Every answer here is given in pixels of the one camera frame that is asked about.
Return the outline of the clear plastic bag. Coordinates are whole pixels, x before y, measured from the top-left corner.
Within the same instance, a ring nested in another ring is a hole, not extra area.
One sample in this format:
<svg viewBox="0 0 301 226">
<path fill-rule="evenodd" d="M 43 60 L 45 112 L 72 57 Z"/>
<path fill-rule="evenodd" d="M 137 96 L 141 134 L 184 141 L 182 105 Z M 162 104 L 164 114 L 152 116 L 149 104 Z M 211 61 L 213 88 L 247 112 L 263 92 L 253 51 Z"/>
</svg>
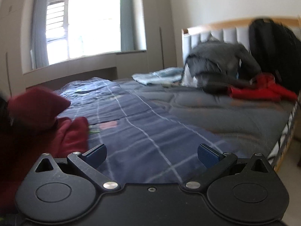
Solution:
<svg viewBox="0 0 301 226">
<path fill-rule="evenodd" d="M 200 88 L 199 76 L 191 76 L 188 64 L 185 64 L 181 85 L 190 88 Z"/>
</svg>

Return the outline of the blue-grey left curtain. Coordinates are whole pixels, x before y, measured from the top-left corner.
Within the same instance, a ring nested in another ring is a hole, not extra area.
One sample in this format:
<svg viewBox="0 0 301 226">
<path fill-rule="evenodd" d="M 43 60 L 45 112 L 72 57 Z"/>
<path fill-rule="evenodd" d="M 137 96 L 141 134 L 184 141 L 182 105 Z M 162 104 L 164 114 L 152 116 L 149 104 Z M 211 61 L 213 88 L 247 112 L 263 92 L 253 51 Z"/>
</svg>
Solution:
<svg viewBox="0 0 301 226">
<path fill-rule="evenodd" d="M 46 13 L 49 0 L 34 0 L 32 17 L 32 68 L 49 66 L 46 43 Z"/>
</svg>

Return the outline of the light blue folded cloth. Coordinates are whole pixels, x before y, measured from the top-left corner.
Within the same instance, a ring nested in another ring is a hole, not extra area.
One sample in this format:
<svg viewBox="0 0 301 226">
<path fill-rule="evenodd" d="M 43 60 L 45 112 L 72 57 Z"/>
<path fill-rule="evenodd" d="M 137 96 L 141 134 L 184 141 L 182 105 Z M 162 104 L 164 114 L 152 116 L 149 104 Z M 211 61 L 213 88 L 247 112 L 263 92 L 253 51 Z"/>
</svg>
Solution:
<svg viewBox="0 0 301 226">
<path fill-rule="evenodd" d="M 136 73 L 132 79 L 142 85 L 173 84 L 180 82 L 183 72 L 183 68 L 170 67 L 151 73 Z"/>
</svg>

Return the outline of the beige window bench cabinet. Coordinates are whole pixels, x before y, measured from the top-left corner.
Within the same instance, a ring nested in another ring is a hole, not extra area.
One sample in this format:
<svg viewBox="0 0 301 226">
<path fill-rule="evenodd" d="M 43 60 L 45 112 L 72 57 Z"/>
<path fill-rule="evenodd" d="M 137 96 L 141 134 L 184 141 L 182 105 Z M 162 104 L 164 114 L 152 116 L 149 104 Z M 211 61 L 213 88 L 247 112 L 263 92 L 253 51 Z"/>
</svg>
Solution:
<svg viewBox="0 0 301 226">
<path fill-rule="evenodd" d="M 148 70 L 146 56 L 146 50 L 135 50 L 76 58 L 24 73 L 24 84 L 29 88 L 67 76 L 111 68 L 124 76 L 131 75 L 135 70 Z"/>
</svg>

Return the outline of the dark grey jacket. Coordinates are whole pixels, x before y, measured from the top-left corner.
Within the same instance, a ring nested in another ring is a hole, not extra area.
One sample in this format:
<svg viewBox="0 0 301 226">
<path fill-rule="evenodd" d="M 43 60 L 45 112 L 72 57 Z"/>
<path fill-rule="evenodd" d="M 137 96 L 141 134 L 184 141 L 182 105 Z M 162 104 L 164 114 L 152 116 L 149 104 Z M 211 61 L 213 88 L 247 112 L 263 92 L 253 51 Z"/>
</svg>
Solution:
<svg viewBox="0 0 301 226">
<path fill-rule="evenodd" d="M 253 67 L 239 72 L 239 61 Z M 226 95 L 228 88 L 250 87 L 251 80 L 261 73 L 261 67 L 240 43 L 218 40 L 199 42 L 186 58 L 191 76 L 199 76 L 200 88 L 210 94 Z"/>
</svg>

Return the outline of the blue-grey right curtain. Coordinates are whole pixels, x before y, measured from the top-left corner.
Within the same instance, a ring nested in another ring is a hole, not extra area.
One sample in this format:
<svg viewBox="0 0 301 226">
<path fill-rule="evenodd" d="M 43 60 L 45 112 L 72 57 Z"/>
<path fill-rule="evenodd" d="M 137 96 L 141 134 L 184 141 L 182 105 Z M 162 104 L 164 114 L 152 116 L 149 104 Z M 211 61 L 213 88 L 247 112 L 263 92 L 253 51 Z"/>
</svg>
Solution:
<svg viewBox="0 0 301 226">
<path fill-rule="evenodd" d="M 120 0 L 121 51 L 135 50 L 133 0 Z"/>
</svg>

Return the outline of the tall beige right wardrobe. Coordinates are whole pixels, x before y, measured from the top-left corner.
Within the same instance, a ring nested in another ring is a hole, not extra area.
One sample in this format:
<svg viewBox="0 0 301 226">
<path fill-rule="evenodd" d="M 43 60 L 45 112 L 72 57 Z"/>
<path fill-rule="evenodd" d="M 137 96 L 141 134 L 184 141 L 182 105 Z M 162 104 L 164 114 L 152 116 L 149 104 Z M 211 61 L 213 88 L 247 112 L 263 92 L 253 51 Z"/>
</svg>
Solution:
<svg viewBox="0 0 301 226">
<path fill-rule="evenodd" d="M 148 70 L 176 67 L 176 44 L 170 0 L 142 0 Z"/>
</svg>

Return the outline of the bright red garment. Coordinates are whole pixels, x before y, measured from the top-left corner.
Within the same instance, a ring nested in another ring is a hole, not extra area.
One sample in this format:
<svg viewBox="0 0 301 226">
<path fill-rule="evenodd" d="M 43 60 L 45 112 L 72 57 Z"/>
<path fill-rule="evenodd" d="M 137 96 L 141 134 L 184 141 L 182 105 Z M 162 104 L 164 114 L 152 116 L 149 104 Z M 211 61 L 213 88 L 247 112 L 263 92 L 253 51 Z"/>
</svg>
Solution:
<svg viewBox="0 0 301 226">
<path fill-rule="evenodd" d="M 252 79 L 250 87 L 229 87 L 228 94 L 232 98 L 245 99 L 248 101 L 270 101 L 278 103 L 280 101 L 296 102 L 298 100 L 296 93 L 277 84 L 274 76 L 269 73 L 258 74 Z"/>
</svg>

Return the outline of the dark red knit garment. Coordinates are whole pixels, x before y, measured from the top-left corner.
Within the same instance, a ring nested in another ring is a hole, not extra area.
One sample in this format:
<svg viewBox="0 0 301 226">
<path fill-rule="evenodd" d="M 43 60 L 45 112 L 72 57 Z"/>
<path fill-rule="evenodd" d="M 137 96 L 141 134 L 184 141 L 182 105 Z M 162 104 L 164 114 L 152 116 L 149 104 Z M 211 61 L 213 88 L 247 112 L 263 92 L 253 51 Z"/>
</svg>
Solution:
<svg viewBox="0 0 301 226">
<path fill-rule="evenodd" d="M 59 117 L 71 102 L 46 88 L 1 98 L 1 213 L 13 211 L 15 193 L 42 153 L 65 158 L 88 149 L 88 120 Z"/>
</svg>

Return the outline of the grey quilted mattress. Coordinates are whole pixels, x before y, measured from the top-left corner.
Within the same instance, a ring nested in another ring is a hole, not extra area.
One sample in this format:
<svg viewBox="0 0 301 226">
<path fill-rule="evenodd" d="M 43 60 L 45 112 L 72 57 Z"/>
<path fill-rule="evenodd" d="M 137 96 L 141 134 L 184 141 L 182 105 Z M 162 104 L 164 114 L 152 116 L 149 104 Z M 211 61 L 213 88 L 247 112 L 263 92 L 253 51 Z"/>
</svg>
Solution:
<svg viewBox="0 0 301 226">
<path fill-rule="evenodd" d="M 262 153 L 277 168 L 293 138 L 298 103 L 253 102 L 211 95 L 175 85 L 142 85 L 117 80 L 121 88 L 145 97 L 171 115 L 212 132 L 240 157 Z"/>
</svg>

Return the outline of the tall beige wardrobe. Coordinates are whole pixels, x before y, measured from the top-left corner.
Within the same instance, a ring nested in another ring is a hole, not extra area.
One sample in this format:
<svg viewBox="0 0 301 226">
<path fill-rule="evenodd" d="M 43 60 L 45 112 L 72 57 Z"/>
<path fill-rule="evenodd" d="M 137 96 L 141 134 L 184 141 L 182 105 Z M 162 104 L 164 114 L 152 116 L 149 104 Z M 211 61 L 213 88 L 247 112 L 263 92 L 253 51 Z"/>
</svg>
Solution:
<svg viewBox="0 0 301 226">
<path fill-rule="evenodd" d="M 20 46 L 24 2 L 1 2 L 1 93 L 6 97 L 25 91 Z"/>
<path fill-rule="evenodd" d="M 176 44 L 170 0 L 142 0 L 148 70 L 176 67 Z"/>
</svg>

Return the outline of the black backpack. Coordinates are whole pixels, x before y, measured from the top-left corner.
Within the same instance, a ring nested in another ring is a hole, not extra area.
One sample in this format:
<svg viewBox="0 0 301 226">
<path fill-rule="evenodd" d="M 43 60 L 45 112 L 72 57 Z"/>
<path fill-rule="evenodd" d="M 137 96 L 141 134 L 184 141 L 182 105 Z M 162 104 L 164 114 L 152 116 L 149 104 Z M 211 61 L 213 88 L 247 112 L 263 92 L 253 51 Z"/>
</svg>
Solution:
<svg viewBox="0 0 301 226">
<path fill-rule="evenodd" d="M 300 92 L 300 40 L 293 31 L 269 18 L 256 19 L 249 26 L 249 48 L 263 73 Z"/>
</svg>

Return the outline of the grey padded wooden headboard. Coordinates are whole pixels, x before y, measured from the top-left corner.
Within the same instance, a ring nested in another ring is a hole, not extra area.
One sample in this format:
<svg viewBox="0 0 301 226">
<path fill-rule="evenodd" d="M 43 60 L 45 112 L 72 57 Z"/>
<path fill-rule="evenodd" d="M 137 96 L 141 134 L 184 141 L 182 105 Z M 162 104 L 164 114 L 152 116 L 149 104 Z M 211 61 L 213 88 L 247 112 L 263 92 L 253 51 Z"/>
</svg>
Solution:
<svg viewBox="0 0 301 226">
<path fill-rule="evenodd" d="M 205 41 L 209 37 L 225 43 L 236 44 L 240 43 L 249 50 L 249 25 L 257 18 L 241 18 L 232 21 L 222 21 L 212 24 L 203 24 L 197 27 L 182 29 L 182 56 L 183 67 L 186 65 L 186 58 L 200 41 Z M 295 36 L 300 40 L 300 18 L 299 17 L 272 17 L 272 21 L 288 27 L 293 31 Z M 239 61 L 239 72 L 242 69 L 250 69 L 253 67 Z"/>
</svg>

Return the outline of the white window frame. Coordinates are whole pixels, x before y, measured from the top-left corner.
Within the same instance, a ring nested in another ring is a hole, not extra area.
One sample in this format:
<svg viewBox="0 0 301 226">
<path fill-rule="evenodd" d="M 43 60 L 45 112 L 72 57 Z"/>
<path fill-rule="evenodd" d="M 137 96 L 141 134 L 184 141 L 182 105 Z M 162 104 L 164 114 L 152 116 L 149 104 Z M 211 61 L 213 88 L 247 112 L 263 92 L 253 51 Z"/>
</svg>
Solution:
<svg viewBox="0 0 301 226">
<path fill-rule="evenodd" d="M 66 39 L 68 34 L 68 0 L 50 0 L 46 10 L 47 43 Z"/>
</svg>

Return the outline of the blue plaid floral quilt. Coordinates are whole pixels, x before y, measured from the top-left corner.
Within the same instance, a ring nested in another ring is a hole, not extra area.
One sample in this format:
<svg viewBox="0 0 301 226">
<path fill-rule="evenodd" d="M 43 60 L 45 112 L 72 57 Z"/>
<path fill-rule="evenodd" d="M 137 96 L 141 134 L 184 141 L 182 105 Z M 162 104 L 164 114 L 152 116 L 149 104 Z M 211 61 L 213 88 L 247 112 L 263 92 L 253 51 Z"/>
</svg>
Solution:
<svg viewBox="0 0 301 226">
<path fill-rule="evenodd" d="M 73 81 L 57 93 L 71 105 L 63 117 L 86 117 L 89 147 L 103 143 L 107 158 L 97 170 L 120 183 L 178 183 L 204 171 L 198 147 L 220 153 L 234 145 L 170 113 L 169 101 L 182 87 L 142 86 L 101 78 Z"/>
</svg>

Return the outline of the tall beige left wardrobe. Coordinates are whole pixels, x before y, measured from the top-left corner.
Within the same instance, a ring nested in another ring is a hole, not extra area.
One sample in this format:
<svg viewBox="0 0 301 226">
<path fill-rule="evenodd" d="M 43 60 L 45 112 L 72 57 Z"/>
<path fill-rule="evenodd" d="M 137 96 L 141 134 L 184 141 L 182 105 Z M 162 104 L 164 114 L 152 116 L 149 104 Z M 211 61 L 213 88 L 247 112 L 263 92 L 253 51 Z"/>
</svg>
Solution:
<svg viewBox="0 0 301 226">
<path fill-rule="evenodd" d="M 20 46 L 24 2 L 1 2 L 1 93 L 6 97 L 25 91 Z"/>
</svg>

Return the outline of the blue-grey curtain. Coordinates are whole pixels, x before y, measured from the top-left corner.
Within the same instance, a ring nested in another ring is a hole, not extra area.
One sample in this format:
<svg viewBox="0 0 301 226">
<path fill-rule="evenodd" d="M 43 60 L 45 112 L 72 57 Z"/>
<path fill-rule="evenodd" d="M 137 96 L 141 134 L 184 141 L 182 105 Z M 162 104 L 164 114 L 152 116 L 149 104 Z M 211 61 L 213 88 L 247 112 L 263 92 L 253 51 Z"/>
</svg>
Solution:
<svg viewBox="0 0 301 226">
<path fill-rule="evenodd" d="M 32 17 L 32 68 L 49 66 L 46 43 L 46 13 L 49 0 L 34 0 Z"/>
<path fill-rule="evenodd" d="M 135 50 L 133 0 L 120 0 L 121 51 Z"/>
</svg>

